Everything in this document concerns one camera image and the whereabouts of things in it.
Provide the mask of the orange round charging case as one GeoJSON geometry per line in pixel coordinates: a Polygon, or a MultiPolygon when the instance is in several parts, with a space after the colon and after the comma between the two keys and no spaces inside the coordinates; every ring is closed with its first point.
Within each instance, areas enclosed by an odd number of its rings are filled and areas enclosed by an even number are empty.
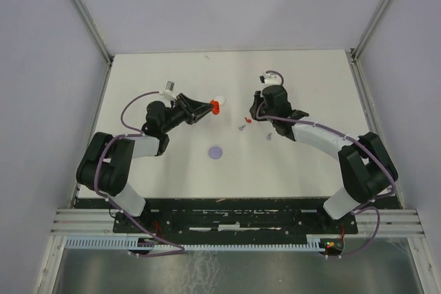
{"type": "Polygon", "coordinates": [[[211,101],[210,101],[210,104],[212,105],[212,110],[211,110],[211,112],[212,112],[214,115],[219,115],[219,114],[220,114],[220,109],[221,109],[221,107],[220,107],[220,103],[219,103],[217,100],[211,100],[211,101]]]}

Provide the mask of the white round charging case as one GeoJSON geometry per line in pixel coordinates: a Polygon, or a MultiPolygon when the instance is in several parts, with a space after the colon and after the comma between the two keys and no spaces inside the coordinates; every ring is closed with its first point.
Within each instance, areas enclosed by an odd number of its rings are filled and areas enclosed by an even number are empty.
{"type": "Polygon", "coordinates": [[[216,96],[216,97],[214,98],[214,100],[215,100],[216,102],[218,102],[218,104],[219,104],[220,106],[223,106],[224,104],[226,104],[226,98],[225,98],[224,96],[216,96]]]}

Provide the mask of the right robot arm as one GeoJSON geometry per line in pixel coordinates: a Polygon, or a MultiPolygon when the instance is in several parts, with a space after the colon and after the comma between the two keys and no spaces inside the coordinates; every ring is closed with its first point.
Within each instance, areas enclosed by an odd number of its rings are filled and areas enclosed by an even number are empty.
{"type": "Polygon", "coordinates": [[[256,91],[249,113],[254,120],[270,122],[280,136],[338,161],[342,187],[323,203],[324,211],[316,216],[321,231],[335,231],[343,216],[395,193],[398,172],[377,134],[353,137],[315,121],[307,112],[291,107],[282,85],[256,91]]]}

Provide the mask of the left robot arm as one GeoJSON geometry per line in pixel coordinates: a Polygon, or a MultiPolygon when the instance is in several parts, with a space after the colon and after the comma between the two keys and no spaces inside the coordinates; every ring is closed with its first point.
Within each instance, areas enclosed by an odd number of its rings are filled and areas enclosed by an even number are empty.
{"type": "Polygon", "coordinates": [[[193,125],[209,113],[219,114],[220,105],[215,100],[195,101],[184,94],[173,97],[169,106],[152,101],[140,129],[124,122],[126,111],[124,108],[121,112],[121,123],[134,133],[95,133],[77,168],[76,181],[130,215],[129,225],[144,232],[152,225],[152,214],[146,211],[145,198],[128,182],[132,160],[163,155],[170,142],[168,132],[182,123],[193,125]]]}

